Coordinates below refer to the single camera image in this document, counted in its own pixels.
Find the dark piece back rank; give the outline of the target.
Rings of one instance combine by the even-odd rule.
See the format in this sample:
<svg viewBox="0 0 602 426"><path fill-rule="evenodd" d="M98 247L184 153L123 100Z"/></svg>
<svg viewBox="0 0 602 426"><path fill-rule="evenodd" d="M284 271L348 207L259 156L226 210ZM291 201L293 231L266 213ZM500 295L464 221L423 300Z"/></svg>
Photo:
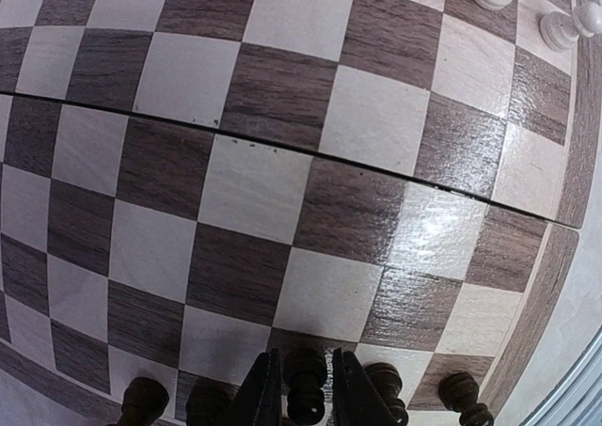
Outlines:
<svg viewBox="0 0 602 426"><path fill-rule="evenodd" d="M468 372L446 377L438 386L438 397L447 410L460 414L462 426L493 426L495 420L485 403L478 402L479 385Z"/></svg>

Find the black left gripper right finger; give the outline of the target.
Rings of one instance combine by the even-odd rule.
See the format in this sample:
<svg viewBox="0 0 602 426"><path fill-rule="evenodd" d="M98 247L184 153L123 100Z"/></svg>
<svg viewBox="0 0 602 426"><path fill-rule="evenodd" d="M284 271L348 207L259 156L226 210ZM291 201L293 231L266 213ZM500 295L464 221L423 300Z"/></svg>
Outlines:
<svg viewBox="0 0 602 426"><path fill-rule="evenodd" d="M397 425L353 352L336 349L332 365L335 425Z"/></svg>

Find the dark chess piece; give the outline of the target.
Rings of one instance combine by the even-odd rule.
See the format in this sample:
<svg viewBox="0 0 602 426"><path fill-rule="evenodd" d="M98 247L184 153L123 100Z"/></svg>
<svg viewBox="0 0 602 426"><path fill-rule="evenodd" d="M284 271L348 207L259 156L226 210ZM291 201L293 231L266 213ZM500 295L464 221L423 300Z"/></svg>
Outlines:
<svg viewBox="0 0 602 426"><path fill-rule="evenodd" d="M136 377L126 388L118 426L148 426L161 417L169 395L164 386L148 377Z"/></svg>

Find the dark piece mid file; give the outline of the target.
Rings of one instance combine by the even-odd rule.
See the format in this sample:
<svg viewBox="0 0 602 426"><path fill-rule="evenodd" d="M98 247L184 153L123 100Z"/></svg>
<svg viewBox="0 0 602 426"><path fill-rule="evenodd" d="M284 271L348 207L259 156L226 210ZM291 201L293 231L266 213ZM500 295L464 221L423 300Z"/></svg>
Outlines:
<svg viewBox="0 0 602 426"><path fill-rule="evenodd" d="M399 397L403 381L396 368L389 363L373 363L364 368L379 396L397 425L406 426L409 416L405 403Z"/></svg>

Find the wooden chess board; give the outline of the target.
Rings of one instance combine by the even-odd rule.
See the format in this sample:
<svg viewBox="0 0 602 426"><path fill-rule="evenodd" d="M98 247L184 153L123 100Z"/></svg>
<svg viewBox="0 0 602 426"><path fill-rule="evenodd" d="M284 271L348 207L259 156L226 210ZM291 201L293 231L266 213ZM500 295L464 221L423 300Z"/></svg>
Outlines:
<svg viewBox="0 0 602 426"><path fill-rule="evenodd" d="M600 0L545 0L564 12ZM528 420L601 322L601 39L519 0L1 0L1 421L341 348Z"/></svg>

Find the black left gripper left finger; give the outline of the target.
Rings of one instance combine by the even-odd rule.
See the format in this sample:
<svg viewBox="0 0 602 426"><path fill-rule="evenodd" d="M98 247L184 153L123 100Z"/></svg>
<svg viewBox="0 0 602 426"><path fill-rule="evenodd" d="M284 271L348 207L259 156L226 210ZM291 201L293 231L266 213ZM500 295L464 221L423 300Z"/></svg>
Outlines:
<svg viewBox="0 0 602 426"><path fill-rule="evenodd" d="M281 424L281 366L277 348L258 355L225 414L226 425Z"/></svg>

